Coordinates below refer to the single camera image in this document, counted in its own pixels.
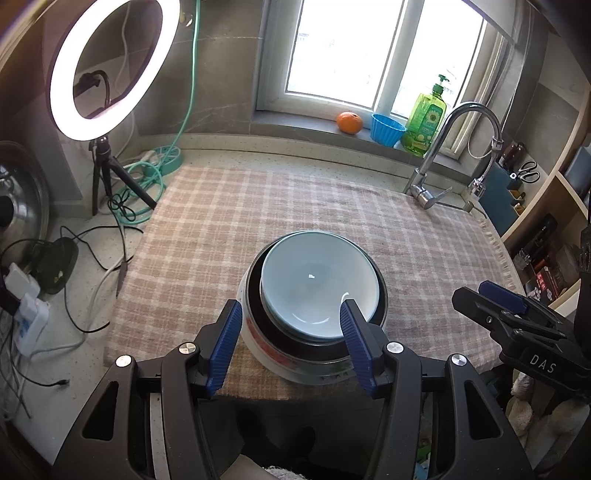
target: window glass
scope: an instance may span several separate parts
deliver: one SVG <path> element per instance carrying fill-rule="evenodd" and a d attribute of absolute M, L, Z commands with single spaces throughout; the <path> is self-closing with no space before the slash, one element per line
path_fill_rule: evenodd
<path fill-rule="evenodd" d="M 425 0 L 417 35 L 392 113 L 408 118 L 420 93 L 431 93 L 443 74 L 443 100 L 455 106 L 476 58 L 482 17 L 462 0 Z"/>
<path fill-rule="evenodd" d="M 401 5 L 400 0 L 304 0 L 287 91 L 372 108 Z"/>

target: scissors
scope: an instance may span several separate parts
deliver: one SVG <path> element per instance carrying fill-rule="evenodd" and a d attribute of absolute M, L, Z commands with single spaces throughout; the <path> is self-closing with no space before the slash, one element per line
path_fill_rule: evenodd
<path fill-rule="evenodd" d="M 538 168 L 537 162 L 528 160 L 517 172 L 513 172 L 509 176 L 511 180 L 520 179 L 523 183 L 535 183 L 540 179 L 540 172 L 536 168 Z"/>

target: light blue bowl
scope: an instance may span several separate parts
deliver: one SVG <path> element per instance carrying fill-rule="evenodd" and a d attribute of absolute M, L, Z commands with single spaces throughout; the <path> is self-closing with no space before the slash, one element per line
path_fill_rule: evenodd
<path fill-rule="evenodd" d="M 406 127 L 390 117 L 375 113 L 371 116 L 371 139 L 384 147 L 393 147 Z"/>
<path fill-rule="evenodd" d="M 332 233 L 303 231 L 279 240 L 265 258 L 261 300 L 279 330 L 305 343 L 342 340 L 340 305 L 354 299 L 370 319 L 379 284 L 367 256 Z"/>

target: soap pump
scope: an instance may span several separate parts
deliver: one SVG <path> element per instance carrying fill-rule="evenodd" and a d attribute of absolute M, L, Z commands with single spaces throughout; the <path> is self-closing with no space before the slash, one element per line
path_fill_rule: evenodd
<path fill-rule="evenodd" d="M 449 82 L 445 75 L 439 75 L 439 82 L 433 85 L 430 94 L 421 93 L 406 124 L 406 132 L 401 138 L 404 148 L 421 157 L 429 150 L 437 129 L 445 116 L 447 105 L 441 95 L 443 82 Z"/>

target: chrome faucet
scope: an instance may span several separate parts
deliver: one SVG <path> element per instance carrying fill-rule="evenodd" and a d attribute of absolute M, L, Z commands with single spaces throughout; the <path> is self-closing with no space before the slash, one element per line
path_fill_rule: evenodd
<path fill-rule="evenodd" d="M 441 192 L 439 195 L 433 195 L 430 191 L 428 191 L 424 186 L 423 183 L 427 178 L 427 172 L 433 160 L 435 160 L 435 156 L 439 152 L 439 149 L 443 145 L 447 134 L 449 133 L 452 125 L 457 120 L 457 118 L 464 113 L 468 112 L 478 112 L 483 113 L 486 115 L 492 123 L 492 128 L 495 131 L 495 135 L 492 138 L 492 155 L 491 159 L 486 166 L 484 173 L 478 177 L 477 179 L 472 180 L 470 185 L 468 185 L 468 192 L 470 194 L 474 194 L 476 197 L 480 198 L 485 190 L 485 179 L 488 175 L 489 170 L 492 167 L 492 164 L 497 160 L 497 158 L 501 155 L 503 149 L 503 140 L 501 138 L 501 125 L 499 123 L 499 119 L 496 115 L 489 109 L 487 106 L 482 105 L 478 102 L 465 102 L 461 103 L 457 107 L 455 107 L 450 114 L 447 116 L 443 125 L 441 126 L 441 130 L 439 134 L 435 137 L 435 140 L 431 144 L 431 148 L 425 154 L 425 158 L 423 163 L 419 168 L 415 168 L 413 174 L 408 179 L 408 183 L 406 187 L 404 187 L 403 193 L 407 195 L 412 195 L 418 204 L 423 207 L 423 209 L 427 210 L 435 205 L 441 198 L 443 198 L 449 191 L 451 191 L 451 187 L 448 188 L 445 192 Z"/>

